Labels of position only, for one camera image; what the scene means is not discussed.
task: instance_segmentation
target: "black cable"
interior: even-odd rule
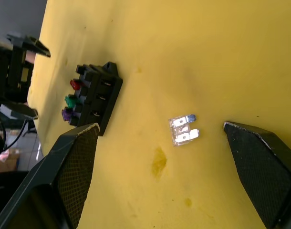
[[[3,123],[0,120],[0,129],[2,130],[2,135],[3,135],[3,142],[6,145],[6,140],[7,140],[7,133],[6,133],[6,129],[4,128]]]
[[[21,134],[22,134],[22,132],[23,132],[23,130],[25,129],[25,126],[26,126],[26,124],[27,124],[27,120],[25,120],[24,122],[23,122],[23,125],[22,125],[22,128],[21,128],[21,131],[20,131],[20,133],[17,135],[17,137],[16,137],[16,139],[7,147],[7,148],[5,148],[5,149],[3,149],[3,151],[6,151],[6,150],[8,150],[8,149],[10,149],[16,142],[17,142],[17,140],[20,138],[20,136],[21,136]]]

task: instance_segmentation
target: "yellow surface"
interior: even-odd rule
[[[124,80],[80,229],[263,229],[223,132],[236,121],[291,148],[291,0],[49,0],[29,103],[44,153],[71,127],[77,64]],[[173,147],[168,119],[197,114],[200,138]]]

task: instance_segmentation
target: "clear fuse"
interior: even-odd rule
[[[173,145],[180,146],[189,143],[199,136],[199,130],[190,130],[190,123],[196,121],[194,114],[180,116],[169,119],[169,125],[172,132]]]

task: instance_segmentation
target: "green fuse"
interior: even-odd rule
[[[74,108],[75,104],[77,103],[77,98],[74,95],[69,95],[65,97],[65,101],[69,108]]]

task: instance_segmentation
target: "purple fuse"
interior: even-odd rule
[[[62,110],[63,120],[70,121],[72,113],[73,113],[73,110],[67,107],[64,110]]]

